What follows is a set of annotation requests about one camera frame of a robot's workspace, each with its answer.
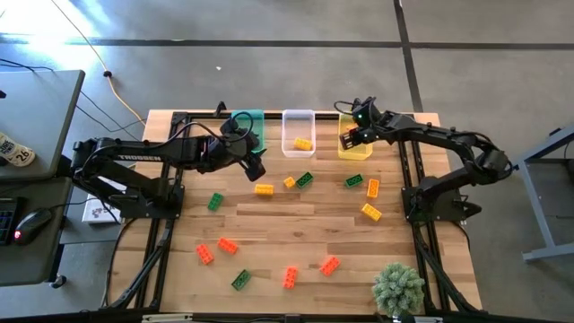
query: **yellow bin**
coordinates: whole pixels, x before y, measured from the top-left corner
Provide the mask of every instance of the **yellow bin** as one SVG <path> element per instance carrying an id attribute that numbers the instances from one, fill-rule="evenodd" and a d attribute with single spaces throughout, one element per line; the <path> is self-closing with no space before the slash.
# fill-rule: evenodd
<path id="1" fill-rule="evenodd" d="M 357 124 L 352 121 L 352 116 L 339 114 L 339 131 L 337 132 L 337 143 L 339 143 L 337 145 L 337 152 L 339 158 L 363 161 L 373 153 L 373 144 L 360 144 L 346 151 L 343 150 L 343 146 L 341 145 L 341 141 L 339 140 L 338 136 L 349 132 L 349 129 L 352 129 L 356 126 Z"/>

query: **yellow lego brick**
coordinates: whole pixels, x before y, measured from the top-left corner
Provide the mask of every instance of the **yellow lego brick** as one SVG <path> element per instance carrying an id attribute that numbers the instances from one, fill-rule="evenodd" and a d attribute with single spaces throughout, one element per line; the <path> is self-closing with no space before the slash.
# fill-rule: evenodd
<path id="1" fill-rule="evenodd" d="M 365 206 L 361 209 L 361 211 L 374 221 L 378 221 L 380 215 L 382 214 L 379 210 L 372 207 L 369 203 L 365 204 Z"/>
<path id="2" fill-rule="evenodd" d="M 292 187 L 295 186 L 295 179 L 293 179 L 293 177 L 290 176 L 290 177 L 288 177 L 287 179 L 285 179 L 285 180 L 283 181 L 283 183 L 285 183 L 285 186 L 286 186 L 287 188 L 292 188 Z"/>
<path id="3" fill-rule="evenodd" d="M 256 184 L 255 185 L 255 193 L 259 194 L 259 195 L 272 195 L 273 194 L 273 185 Z"/>
<path id="4" fill-rule="evenodd" d="M 295 138 L 295 148 L 299 148 L 301 150 L 310 151 L 312 143 L 310 140 L 305 140 L 301 138 Z"/>

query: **keyboard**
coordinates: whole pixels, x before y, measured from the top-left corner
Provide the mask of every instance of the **keyboard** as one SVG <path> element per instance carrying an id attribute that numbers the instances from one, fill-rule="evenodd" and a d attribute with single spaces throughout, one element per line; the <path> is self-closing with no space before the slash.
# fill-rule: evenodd
<path id="1" fill-rule="evenodd" d="M 12 242 L 24 201 L 23 197 L 0 197 L 0 246 Z"/>

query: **lego brick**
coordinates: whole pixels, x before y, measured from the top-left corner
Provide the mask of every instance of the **lego brick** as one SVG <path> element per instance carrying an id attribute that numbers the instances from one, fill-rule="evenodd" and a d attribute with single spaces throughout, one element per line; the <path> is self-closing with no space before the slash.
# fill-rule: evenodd
<path id="1" fill-rule="evenodd" d="M 231 283 L 231 286 L 233 286 L 236 291 L 240 291 L 248 283 L 249 278 L 251 278 L 251 274 L 249 271 L 243 269 L 237 278 L 235 278 L 233 283 Z"/>
<path id="2" fill-rule="evenodd" d="M 339 259 L 331 256 L 326 260 L 325 264 L 321 266 L 319 271 L 323 273 L 323 275 L 329 276 L 335 271 L 335 269 L 339 266 L 339 264 L 341 264 Z"/>
<path id="3" fill-rule="evenodd" d="M 357 186 L 362 183 L 362 176 L 361 174 L 357 174 L 351 178 L 348 178 L 344 181 L 344 184 L 348 188 L 352 188 L 353 186 Z"/>
<path id="4" fill-rule="evenodd" d="M 255 185 L 255 193 L 259 195 L 269 195 L 273 194 L 273 185 L 266 185 L 266 184 L 256 184 Z"/>
<path id="5" fill-rule="evenodd" d="M 207 208 L 211 211 L 215 211 L 222 204 L 222 201 L 223 201 L 223 195 L 219 193 L 213 193 L 212 199 L 211 201 L 209 201 Z"/>
<path id="6" fill-rule="evenodd" d="M 285 180 L 283 181 L 283 183 L 285 183 L 285 186 L 286 186 L 287 188 L 292 188 L 292 187 L 295 186 L 295 179 L 293 179 L 293 177 L 290 176 L 290 177 L 288 177 L 287 179 L 285 179 Z"/>
<path id="7" fill-rule="evenodd" d="M 367 189 L 367 197 L 375 198 L 378 196 L 378 180 L 369 179 L 369 188 Z"/>
<path id="8" fill-rule="evenodd" d="M 213 261 L 213 255 L 204 244 L 200 244 L 196 248 L 197 255 L 205 265 L 209 265 Z"/>
<path id="9" fill-rule="evenodd" d="M 310 172 L 306 172 L 300 179 L 297 179 L 297 187 L 304 188 L 313 180 L 313 175 Z"/>
<path id="10" fill-rule="evenodd" d="M 365 215 L 367 215 L 369 218 L 373 219 L 374 221 L 378 221 L 378 219 L 380 218 L 380 215 L 382 214 L 379 210 L 374 208 L 369 203 L 365 204 L 365 206 L 361 209 L 361 212 L 363 212 Z"/>
<path id="11" fill-rule="evenodd" d="M 310 151 L 313 144 L 310 140 L 295 138 L 295 148 Z"/>
<path id="12" fill-rule="evenodd" d="M 232 255 L 235 255 L 235 252 L 237 252 L 237 245 L 225 238 L 219 238 L 219 242 L 217 242 L 217 247 L 219 247 L 223 251 L 231 253 Z"/>
<path id="13" fill-rule="evenodd" d="M 297 268 L 294 266 L 287 267 L 287 272 L 283 279 L 283 287 L 287 289 L 295 287 L 295 278 L 297 278 Z"/>

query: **teal bin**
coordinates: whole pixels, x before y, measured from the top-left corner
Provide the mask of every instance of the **teal bin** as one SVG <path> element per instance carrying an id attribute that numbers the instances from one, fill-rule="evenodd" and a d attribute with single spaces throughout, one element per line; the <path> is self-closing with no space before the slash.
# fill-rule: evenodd
<path id="1" fill-rule="evenodd" d="M 265 113 L 261 109 L 235 110 L 231 113 L 231 117 L 235 117 L 240 112 L 247 112 L 253 118 L 253 128 L 251 132 L 257 135 L 259 146 L 252 150 L 252 152 L 259 153 L 265 149 Z M 249 129 L 251 120 L 247 115 L 239 115 L 235 121 L 237 121 L 239 127 Z"/>

